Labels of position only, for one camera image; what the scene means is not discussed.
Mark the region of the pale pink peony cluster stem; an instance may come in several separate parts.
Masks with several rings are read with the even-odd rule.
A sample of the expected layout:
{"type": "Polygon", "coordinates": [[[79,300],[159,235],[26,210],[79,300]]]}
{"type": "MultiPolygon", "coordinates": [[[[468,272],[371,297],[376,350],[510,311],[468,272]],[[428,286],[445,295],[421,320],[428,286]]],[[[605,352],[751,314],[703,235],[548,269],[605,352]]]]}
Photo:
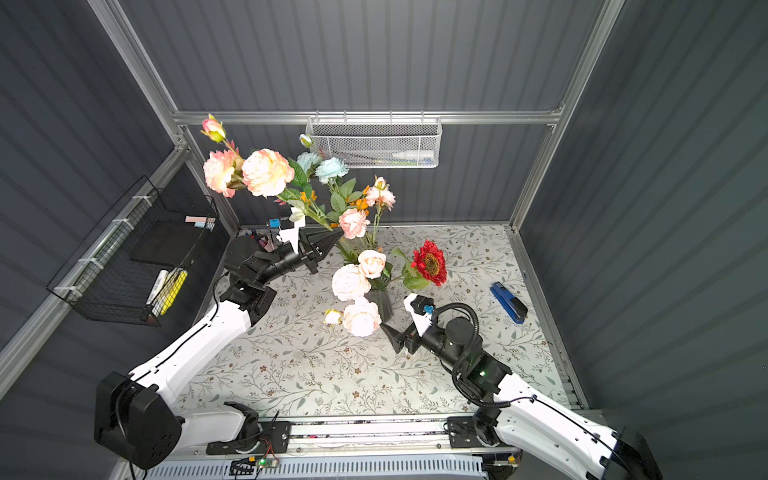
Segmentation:
{"type": "Polygon", "coordinates": [[[365,297],[371,284],[358,265],[348,264],[338,269],[331,286],[336,298],[348,305],[343,311],[327,310],[326,324],[341,325],[355,337],[368,337],[381,326],[378,305],[365,297]]]}

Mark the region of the pink peony stem with bud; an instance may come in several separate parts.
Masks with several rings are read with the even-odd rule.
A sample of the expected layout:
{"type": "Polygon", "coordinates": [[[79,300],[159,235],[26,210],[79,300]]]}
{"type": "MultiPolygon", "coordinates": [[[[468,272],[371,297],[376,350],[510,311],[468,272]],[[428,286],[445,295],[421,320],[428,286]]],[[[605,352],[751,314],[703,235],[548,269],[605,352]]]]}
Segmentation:
{"type": "Polygon", "coordinates": [[[255,197],[273,198],[279,204],[300,208],[305,219],[312,219],[328,230],[338,227],[335,214],[321,213],[299,199],[301,192],[316,191],[312,185],[316,178],[306,176],[298,158],[290,159],[267,148],[243,156],[223,123],[213,115],[202,121],[201,134],[223,147],[212,151],[203,163],[209,189],[226,198],[234,197],[241,190],[255,197]]]}

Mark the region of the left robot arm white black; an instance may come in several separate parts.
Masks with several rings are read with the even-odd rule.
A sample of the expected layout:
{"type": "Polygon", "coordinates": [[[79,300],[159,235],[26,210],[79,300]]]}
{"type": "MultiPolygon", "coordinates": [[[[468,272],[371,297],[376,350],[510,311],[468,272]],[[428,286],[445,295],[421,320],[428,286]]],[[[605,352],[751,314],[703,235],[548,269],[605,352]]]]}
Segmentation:
{"type": "Polygon", "coordinates": [[[213,454],[248,454],[265,444],[258,413],[233,401],[215,411],[178,414],[172,406],[189,381],[232,340],[268,312],[272,281],[306,267],[316,273],[340,230],[295,226],[274,250],[239,236],[224,254],[230,285],[214,307],[177,340],[129,374],[112,372],[98,385],[94,440],[132,466],[149,470],[172,453],[206,445],[213,454]]]}

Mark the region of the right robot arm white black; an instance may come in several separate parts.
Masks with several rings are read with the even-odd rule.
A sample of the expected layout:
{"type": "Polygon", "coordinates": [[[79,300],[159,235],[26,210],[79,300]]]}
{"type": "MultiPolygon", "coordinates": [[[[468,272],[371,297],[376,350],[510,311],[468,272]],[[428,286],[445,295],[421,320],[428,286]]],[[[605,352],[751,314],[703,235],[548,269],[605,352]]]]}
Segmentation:
{"type": "Polygon", "coordinates": [[[405,331],[381,328],[395,351],[423,348],[451,375],[454,388],[475,406],[475,438],[533,454],[571,479],[659,479],[650,447],[638,432],[616,431],[542,394],[483,348],[476,312],[454,302],[442,307],[412,294],[405,331]]]}

